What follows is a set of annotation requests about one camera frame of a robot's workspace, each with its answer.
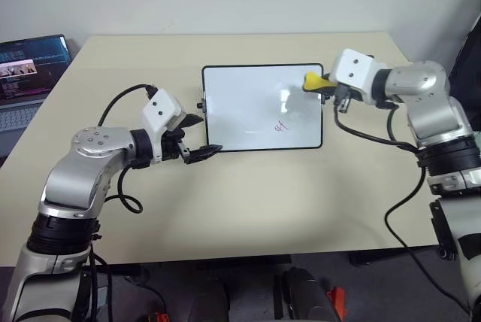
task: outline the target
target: yellow object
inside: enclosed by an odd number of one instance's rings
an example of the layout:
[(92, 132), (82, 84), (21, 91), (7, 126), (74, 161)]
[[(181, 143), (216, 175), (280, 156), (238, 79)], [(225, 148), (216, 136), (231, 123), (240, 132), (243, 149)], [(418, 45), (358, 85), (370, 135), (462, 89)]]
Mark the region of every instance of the yellow object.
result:
[(304, 85), (303, 89), (305, 91), (315, 91), (319, 89), (323, 89), (325, 87), (336, 87), (337, 84), (332, 83), (328, 79), (325, 79), (315, 72), (308, 72), (304, 77)]

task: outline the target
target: laptop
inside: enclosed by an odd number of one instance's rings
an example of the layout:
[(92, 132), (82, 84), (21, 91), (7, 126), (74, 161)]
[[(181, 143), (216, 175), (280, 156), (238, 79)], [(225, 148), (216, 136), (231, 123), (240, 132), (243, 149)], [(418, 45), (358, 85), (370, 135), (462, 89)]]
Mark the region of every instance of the laptop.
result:
[(63, 35), (0, 43), (0, 157), (14, 148), (70, 63)]

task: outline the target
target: whiteboard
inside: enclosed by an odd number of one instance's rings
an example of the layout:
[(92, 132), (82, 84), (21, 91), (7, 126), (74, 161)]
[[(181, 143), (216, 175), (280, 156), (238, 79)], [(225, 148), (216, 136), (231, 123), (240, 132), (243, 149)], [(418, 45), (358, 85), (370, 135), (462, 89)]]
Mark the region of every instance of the whiteboard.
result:
[(205, 66), (207, 143), (222, 151), (322, 145), (321, 96), (302, 90), (320, 64)]

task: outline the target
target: beige table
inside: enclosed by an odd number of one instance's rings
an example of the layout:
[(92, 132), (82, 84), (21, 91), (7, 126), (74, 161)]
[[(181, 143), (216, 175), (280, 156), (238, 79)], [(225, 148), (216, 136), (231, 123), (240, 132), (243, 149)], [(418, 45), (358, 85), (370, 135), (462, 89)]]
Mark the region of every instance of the beige table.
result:
[[(0, 169), (0, 265), (15, 263), (44, 181), (72, 135), (94, 126), (119, 91), (155, 83), (198, 113), (204, 65), (321, 62), (328, 71), (345, 47), (391, 66), (407, 63), (386, 33), (90, 38)], [(138, 127), (145, 102), (144, 92), (122, 99), (105, 126)], [(358, 102), (341, 115), (345, 124), (383, 136), (386, 116)], [(383, 214), (415, 186), (415, 158), (338, 129), (330, 103), (324, 121), (320, 149), (222, 153), (191, 166), (175, 160), (127, 174), (125, 191), (145, 212), (107, 203), (97, 251), (110, 263), (131, 263), (398, 246)], [(404, 109), (395, 133), (412, 141)], [(190, 148), (205, 143), (204, 125), (187, 134)], [(424, 187), (393, 215), (394, 228), (410, 245), (435, 243), (433, 200)]]

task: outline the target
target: laptop keyboard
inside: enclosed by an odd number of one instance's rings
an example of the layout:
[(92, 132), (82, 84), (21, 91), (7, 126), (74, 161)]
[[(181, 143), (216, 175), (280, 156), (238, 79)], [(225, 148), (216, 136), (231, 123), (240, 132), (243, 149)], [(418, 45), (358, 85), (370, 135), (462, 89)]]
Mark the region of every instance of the laptop keyboard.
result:
[(0, 111), (0, 132), (23, 129), (30, 123), (40, 105)]

